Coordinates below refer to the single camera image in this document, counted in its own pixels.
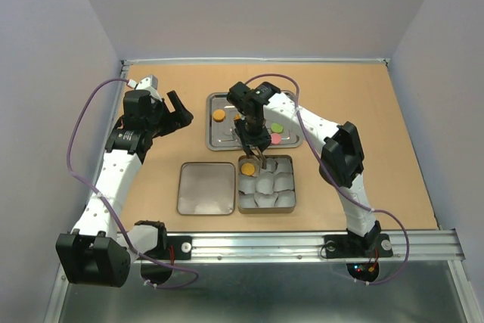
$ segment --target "white wall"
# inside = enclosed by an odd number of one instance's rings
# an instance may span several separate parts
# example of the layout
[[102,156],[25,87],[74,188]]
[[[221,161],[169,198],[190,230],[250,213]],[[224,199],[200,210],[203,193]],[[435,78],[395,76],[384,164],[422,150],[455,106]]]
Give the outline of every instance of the white wall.
[[122,59],[389,57],[423,0],[90,0]]
[[444,228],[484,308],[484,0],[425,0],[390,75]]
[[[88,0],[0,0],[0,321],[43,321],[58,258],[87,191],[65,167],[91,89],[119,62]],[[92,175],[113,89],[88,113],[75,167]]]

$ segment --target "food tray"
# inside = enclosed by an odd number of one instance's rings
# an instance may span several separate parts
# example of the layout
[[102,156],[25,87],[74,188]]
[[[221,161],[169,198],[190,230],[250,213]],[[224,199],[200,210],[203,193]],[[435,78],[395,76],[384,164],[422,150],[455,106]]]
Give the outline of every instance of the food tray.
[[[291,99],[295,96],[292,92],[283,91]],[[225,119],[216,123],[212,119],[213,111],[222,109],[225,111]],[[236,151],[242,149],[238,140],[234,137],[234,117],[238,114],[237,109],[227,101],[226,92],[210,94],[206,100],[206,129],[205,142],[211,151]],[[271,133],[272,121],[267,120],[266,125]],[[271,145],[269,148],[295,148],[303,142],[302,139],[286,129],[281,133],[282,141],[278,145]]]
[[[296,190],[294,181],[293,160],[289,155],[267,155],[268,165],[266,169],[262,169],[260,162],[253,158],[242,156],[239,158],[237,168],[237,208],[240,213],[291,213],[296,208]],[[269,161],[275,162],[272,167],[269,166]],[[244,163],[251,163],[255,166],[255,173],[253,176],[243,175],[240,167]],[[256,184],[261,175],[271,175],[269,188],[274,203],[270,196],[263,194],[262,190],[258,190]],[[259,198],[264,198],[264,204],[256,202],[256,194]]]

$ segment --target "pink disc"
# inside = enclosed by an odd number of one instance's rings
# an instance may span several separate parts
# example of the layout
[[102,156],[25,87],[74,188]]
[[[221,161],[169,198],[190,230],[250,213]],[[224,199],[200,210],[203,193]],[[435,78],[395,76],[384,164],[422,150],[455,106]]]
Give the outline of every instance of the pink disc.
[[271,142],[272,142],[272,144],[277,145],[277,144],[280,144],[281,141],[282,141],[281,134],[276,134],[275,132],[273,132],[271,134]]

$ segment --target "yellow disc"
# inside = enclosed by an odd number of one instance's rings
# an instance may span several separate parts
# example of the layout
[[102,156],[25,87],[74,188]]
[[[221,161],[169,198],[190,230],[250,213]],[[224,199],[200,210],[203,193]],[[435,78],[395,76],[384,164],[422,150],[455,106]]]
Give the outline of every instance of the yellow disc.
[[242,164],[240,171],[244,175],[253,175],[256,172],[256,167],[252,163],[244,163]]
[[222,109],[215,110],[212,117],[217,123],[220,123],[225,119],[225,111]]

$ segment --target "screw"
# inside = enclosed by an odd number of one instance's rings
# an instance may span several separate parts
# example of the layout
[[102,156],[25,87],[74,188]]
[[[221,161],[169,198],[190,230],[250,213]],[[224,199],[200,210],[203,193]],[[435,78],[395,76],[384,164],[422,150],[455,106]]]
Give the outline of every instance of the screw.
[[189,242],[184,242],[181,244],[181,251],[184,253],[189,253],[191,251],[191,244]]
[[381,241],[381,247],[385,251],[390,251],[392,249],[392,243],[389,240],[383,240]]
[[324,244],[324,248],[330,253],[335,251],[336,247],[334,246],[334,241],[329,240],[326,244]]

